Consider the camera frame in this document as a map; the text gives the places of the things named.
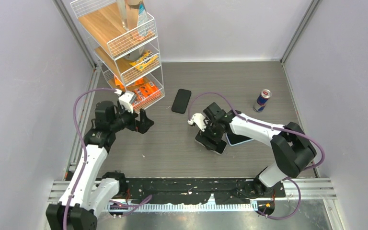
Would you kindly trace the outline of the black phone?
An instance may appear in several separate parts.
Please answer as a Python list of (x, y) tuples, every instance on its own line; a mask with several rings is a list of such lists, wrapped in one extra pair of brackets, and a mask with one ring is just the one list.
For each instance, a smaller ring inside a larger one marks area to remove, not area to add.
[(214, 141), (213, 139), (205, 135), (202, 131), (199, 131), (197, 133), (195, 141), (204, 146), (207, 150), (212, 151), (218, 155), (221, 155), (227, 146), (227, 143), (225, 141)]

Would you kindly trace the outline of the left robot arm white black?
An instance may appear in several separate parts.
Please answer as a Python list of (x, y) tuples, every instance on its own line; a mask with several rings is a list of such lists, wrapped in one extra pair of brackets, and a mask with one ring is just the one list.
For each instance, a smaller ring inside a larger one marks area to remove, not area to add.
[(124, 129), (146, 133), (154, 121), (146, 111), (128, 111), (121, 104), (102, 101), (96, 105), (92, 127), (83, 138), (81, 159), (57, 204), (46, 209), (52, 230), (95, 230), (113, 197), (123, 198), (128, 191), (123, 173), (107, 172), (97, 187), (94, 182), (109, 154), (116, 133)]

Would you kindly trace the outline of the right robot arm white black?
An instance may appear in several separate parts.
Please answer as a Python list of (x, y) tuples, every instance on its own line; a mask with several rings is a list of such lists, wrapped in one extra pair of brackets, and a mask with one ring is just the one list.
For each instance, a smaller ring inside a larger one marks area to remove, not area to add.
[(225, 150), (227, 143), (222, 139), (225, 134), (251, 138), (269, 146), (275, 162), (253, 180), (253, 191), (263, 197), (268, 196), (274, 185), (283, 179), (296, 178), (317, 155), (298, 124), (263, 122), (236, 110), (225, 112), (216, 103), (209, 105), (202, 113), (194, 114), (188, 124), (200, 129), (196, 141), (217, 154)]

